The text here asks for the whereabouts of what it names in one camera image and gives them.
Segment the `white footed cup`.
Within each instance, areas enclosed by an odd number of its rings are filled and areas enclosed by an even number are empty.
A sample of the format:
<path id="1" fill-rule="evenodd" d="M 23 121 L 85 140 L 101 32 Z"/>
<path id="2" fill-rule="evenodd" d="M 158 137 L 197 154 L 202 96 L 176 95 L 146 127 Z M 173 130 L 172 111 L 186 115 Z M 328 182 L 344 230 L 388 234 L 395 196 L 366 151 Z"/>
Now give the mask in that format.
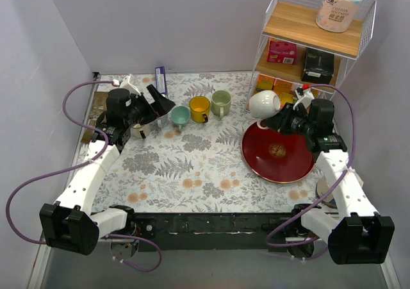
<path id="1" fill-rule="evenodd" d="M 157 119 L 156 123 L 159 128 L 166 127 L 168 124 L 168 115 L 165 114 L 164 116 L 161 116 L 160 118 Z"/>

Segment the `teal mug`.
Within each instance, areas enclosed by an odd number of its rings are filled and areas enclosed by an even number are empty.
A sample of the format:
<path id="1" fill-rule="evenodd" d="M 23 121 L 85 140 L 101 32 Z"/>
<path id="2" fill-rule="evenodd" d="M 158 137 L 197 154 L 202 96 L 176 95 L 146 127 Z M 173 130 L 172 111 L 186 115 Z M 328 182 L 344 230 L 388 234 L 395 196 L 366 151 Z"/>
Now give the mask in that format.
<path id="1" fill-rule="evenodd" d="M 190 121 L 190 109 L 185 106 L 176 106 L 170 114 L 172 122 L 182 130 Z"/>

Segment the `beige ribbed mug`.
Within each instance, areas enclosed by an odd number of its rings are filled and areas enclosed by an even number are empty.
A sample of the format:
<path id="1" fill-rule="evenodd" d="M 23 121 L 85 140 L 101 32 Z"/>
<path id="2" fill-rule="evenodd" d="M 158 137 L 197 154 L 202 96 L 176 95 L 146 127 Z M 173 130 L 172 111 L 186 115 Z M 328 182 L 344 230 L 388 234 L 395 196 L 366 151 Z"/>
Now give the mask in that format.
<path id="1" fill-rule="evenodd" d="M 137 138 L 146 139 L 151 133 L 151 126 L 150 124 L 135 124 L 131 128 L 131 135 Z"/>

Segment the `white glossy mug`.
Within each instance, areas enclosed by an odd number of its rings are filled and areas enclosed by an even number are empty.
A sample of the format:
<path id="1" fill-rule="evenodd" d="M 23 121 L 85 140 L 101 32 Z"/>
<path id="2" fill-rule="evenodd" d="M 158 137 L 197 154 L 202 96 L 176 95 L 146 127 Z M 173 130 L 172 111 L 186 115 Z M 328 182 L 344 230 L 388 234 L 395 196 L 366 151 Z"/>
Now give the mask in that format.
<path id="1" fill-rule="evenodd" d="M 259 129 L 268 129 L 268 127 L 262 126 L 262 120 L 278 114 L 280 110 L 281 100 L 272 90 L 258 92 L 249 100 L 249 111 L 254 118 L 257 118 Z"/>

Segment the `yellow enamel mug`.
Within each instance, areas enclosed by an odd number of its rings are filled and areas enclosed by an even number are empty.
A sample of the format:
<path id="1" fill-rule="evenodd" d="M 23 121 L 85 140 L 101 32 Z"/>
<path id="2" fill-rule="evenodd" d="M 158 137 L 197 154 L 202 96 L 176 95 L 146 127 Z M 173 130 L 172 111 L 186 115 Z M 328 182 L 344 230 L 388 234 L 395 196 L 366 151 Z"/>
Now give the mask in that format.
<path id="1" fill-rule="evenodd" d="M 190 115 L 196 123 L 207 123 L 209 121 L 209 113 L 211 103 L 207 97 L 193 97 L 189 103 Z"/>

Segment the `light green mug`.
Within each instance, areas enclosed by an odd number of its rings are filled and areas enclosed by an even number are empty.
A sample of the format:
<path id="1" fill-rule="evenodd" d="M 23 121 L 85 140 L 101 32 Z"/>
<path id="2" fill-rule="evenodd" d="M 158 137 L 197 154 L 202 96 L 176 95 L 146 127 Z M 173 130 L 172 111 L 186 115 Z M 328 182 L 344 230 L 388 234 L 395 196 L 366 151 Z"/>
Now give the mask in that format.
<path id="1" fill-rule="evenodd" d="M 214 115 L 222 119 L 231 107 L 231 94 L 225 90 L 217 90 L 211 96 L 211 111 Z"/>

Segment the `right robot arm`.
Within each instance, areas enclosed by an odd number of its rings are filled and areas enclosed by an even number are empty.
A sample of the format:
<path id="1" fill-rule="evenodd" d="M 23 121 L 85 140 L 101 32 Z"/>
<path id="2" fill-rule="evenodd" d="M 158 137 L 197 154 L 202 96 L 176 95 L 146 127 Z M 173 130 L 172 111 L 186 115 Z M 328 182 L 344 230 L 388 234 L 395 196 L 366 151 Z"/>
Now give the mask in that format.
<path id="1" fill-rule="evenodd" d="M 302 135 L 308 151 L 316 155 L 316 164 L 324 174 L 338 209 L 338 219 L 318 209 L 316 204 L 290 219 L 297 236 L 314 233 L 327 243 L 336 264 L 384 263 L 395 225 L 389 216 L 379 214 L 368 200 L 350 164 L 353 154 L 343 139 L 334 133 L 334 104 L 314 99 L 310 109 L 303 104 L 286 104 L 276 115 L 260 125 L 289 135 Z"/>

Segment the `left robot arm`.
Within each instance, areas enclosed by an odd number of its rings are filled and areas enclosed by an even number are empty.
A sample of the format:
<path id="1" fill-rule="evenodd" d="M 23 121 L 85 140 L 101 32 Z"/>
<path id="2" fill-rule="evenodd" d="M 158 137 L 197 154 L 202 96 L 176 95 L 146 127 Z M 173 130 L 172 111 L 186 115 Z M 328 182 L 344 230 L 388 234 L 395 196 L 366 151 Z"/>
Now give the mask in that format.
<path id="1" fill-rule="evenodd" d="M 149 102 L 139 91 L 115 88 L 108 92 L 106 110 L 95 122 L 95 131 L 81 167 L 68 187 L 53 204 L 44 204 L 39 217 L 48 246 L 89 255 L 100 238 L 118 233 L 128 238 L 135 233 L 134 212 L 126 206 L 113 206 L 92 213 L 92 204 L 110 167 L 119 158 L 131 129 L 150 124 L 166 115 L 175 103 L 147 86 Z"/>

